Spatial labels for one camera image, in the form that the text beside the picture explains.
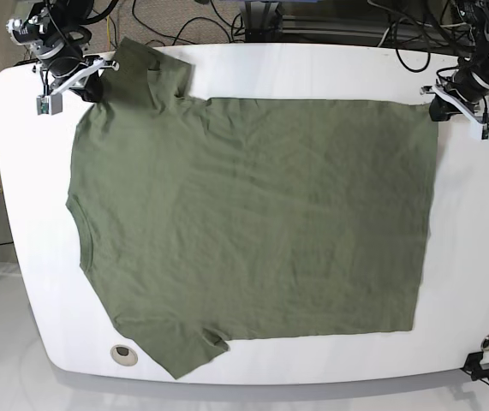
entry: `metal bracket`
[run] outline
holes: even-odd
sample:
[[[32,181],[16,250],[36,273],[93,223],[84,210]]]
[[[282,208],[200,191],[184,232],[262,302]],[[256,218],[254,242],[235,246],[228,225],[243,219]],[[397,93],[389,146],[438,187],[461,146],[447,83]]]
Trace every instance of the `metal bracket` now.
[[[478,381],[479,379],[484,381],[483,378],[487,378],[489,385],[489,368],[482,368],[482,365],[480,364],[483,358],[484,353],[481,351],[478,353],[470,353],[467,355],[462,370],[468,374],[473,381]]]
[[[104,58],[96,58],[89,66],[77,70],[66,81],[60,84],[48,94],[37,97],[37,113],[50,114],[51,116],[63,111],[63,96],[62,93],[69,89],[78,90],[86,86],[86,82],[90,75],[96,73],[100,69],[119,69],[119,64],[115,61],[105,61]]]
[[[239,2],[248,43],[265,43],[273,34],[271,24],[279,5],[278,0]]]

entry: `white tabletop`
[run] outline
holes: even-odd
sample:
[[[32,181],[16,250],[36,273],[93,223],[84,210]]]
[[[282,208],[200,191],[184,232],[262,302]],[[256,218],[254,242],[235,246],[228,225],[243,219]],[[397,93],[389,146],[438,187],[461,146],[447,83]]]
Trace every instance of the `white tabletop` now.
[[[340,98],[420,104],[436,69],[421,74],[394,51],[338,45],[193,45],[160,49],[195,66],[200,98]],[[425,55],[404,52],[419,67]],[[0,74],[0,168],[15,248],[51,361],[64,370],[172,381],[112,327],[79,268],[79,240],[65,208],[75,125],[90,104],[68,92],[64,112],[37,116],[41,82],[31,65]],[[463,365],[489,334],[489,141],[460,117],[441,123],[423,280],[411,332],[233,341],[230,352],[180,382],[309,384],[389,378]],[[110,349],[136,350],[119,366]]]

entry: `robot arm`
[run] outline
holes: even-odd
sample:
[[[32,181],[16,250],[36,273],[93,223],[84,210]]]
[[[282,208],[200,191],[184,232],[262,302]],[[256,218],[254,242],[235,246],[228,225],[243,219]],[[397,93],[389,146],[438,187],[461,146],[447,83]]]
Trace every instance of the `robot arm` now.
[[[444,29],[432,16],[426,0],[422,2],[429,22],[442,33]],[[467,50],[455,44],[459,56],[457,66],[439,70],[436,84],[425,86],[422,91],[435,94],[429,110],[434,122],[445,122],[462,113],[480,126],[481,139],[486,140],[489,138],[489,0],[456,0],[456,6],[462,20],[471,27],[474,48]],[[452,76],[442,75],[452,69],[455,70]]]
[[[25,45],[39,60],[43,93],[37,97],[38,114],[63,110],[62,93],[78,94],[84,101],[97,103],[103,97],[100,69],[118,69],[116,62],[99,56],[83,56],[82,49],[92,34],[84,26],[105,18],[116,6],[112,0],[100,15],[87,16],[93,0],[18,0],[6,28],[17,45]],[[49,75],[54,81],[49,84]]]

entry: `green fabric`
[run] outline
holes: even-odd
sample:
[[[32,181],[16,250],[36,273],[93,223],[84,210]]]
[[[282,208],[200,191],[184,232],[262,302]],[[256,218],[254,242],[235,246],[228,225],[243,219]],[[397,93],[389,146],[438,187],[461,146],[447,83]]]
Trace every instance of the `green fabric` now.
[[[115,59],[76,131],[68,207],[123,336],[179,378],[229,340],[412,329],[426,106],[203,101],[184,62],[130,40]]]

